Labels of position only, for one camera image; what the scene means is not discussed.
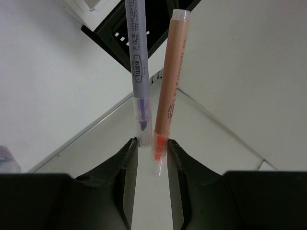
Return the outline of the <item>purple slim highlighter pen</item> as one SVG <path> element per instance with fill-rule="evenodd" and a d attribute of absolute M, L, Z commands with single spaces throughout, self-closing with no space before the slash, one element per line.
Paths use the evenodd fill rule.
<path fill-rule="evenodd" d="M 152 144 L 152 110 L 150 102 L 145 1 L 126 0 L 130 68 L 133 85 L 133 106 L 136 138 L 139 147 Z"/>

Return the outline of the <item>orange slim highlighter pen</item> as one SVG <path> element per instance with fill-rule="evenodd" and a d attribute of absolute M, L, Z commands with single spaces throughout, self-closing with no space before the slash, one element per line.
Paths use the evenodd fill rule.
<path fill-rule="evenodd" d="M 152 138 L 152 163 L 149 167 L 149 173 L 154 176 L 161 175 L 163 159 L 167 153 L 167 142 L 189 30 L 189 14 L 190 11 L 188 10 L 174 9 L 170 20 L 161 90 Z"/>

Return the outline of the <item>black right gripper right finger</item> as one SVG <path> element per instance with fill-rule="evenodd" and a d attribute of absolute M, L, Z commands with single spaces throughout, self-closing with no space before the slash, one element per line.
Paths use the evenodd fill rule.
<path fill-rule="evenodd" d="M 307 174 L 212 171 L 173 139 L 167 169 L 176 230 L 304 230 Z"/>

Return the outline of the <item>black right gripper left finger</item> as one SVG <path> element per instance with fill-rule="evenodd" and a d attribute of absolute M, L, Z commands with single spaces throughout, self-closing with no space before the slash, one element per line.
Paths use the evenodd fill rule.
<path fill-rule="evenodd" d="M 138 143 L 72 178 L 64 173 L 0 176 L 3 230 L 129 230 L 132 224 Z"/>

